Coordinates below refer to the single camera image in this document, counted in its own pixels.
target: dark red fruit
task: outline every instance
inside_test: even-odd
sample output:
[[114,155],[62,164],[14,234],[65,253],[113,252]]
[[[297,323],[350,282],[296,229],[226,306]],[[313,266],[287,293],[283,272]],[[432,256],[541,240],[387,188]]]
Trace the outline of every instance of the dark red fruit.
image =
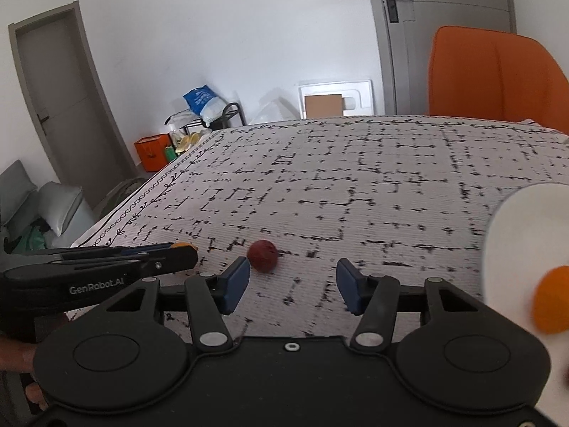
[[253,242],[247,251],[251,266],[260,273],[270,273],[276,266],[279,253],[274,243],[260,240]]

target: door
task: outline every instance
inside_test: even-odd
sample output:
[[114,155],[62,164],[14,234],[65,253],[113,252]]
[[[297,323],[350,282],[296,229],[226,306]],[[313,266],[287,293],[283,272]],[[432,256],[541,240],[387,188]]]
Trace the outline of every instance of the door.
[[443,25],[510,32],[508,0],[383,0],[388,26],[396,112],[429,113],[431,44]]
[[95,207],[132,172],[97,92],[75,14],[24,27],[16,43],[50,160],[62,183],[81,186]]

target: orange chair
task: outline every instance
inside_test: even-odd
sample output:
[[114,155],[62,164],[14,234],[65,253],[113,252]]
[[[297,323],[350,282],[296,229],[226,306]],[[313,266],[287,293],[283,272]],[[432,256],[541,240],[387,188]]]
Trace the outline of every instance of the orange chair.
[[534,39],[441,27],[429,65],[429,111],[507,122],[532,119],[569,134],[569,82]]

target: brown cardboard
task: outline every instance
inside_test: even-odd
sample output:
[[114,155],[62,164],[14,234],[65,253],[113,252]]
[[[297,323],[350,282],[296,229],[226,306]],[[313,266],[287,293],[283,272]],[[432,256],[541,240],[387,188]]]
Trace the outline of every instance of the brown cardboard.
[[340,94],[319,94],[304,97],[307,119],[323,119],[344,115],[344,105]]

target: wall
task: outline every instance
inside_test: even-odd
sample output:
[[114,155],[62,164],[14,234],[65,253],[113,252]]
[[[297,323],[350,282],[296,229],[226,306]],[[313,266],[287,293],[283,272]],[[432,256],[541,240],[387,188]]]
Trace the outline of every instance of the wall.
[[[53,171],[17,92],[4,31],[10,22],[71,1],[0,0],[0,75],[15,98],[6,99],[11,113],[0,117],[0,125],[32,133],[27,160],[46,170],[38,180],[53,179]],[[298,109],[299,83],[370,78],[377,113],[384,111],[369,0],[79,2],[101,84],[135,162],[132,143],[161,131],[168,116],[186,107],[181,96],[205,83],[226,100],[240,101],[252,120],[278,97]],[[0,101],[5,110],[5,99]],[[0,150],[0,171],[13,160],[12,148]]]
[[514,0],[518,33],[538,40],[569,78],[569,0]]

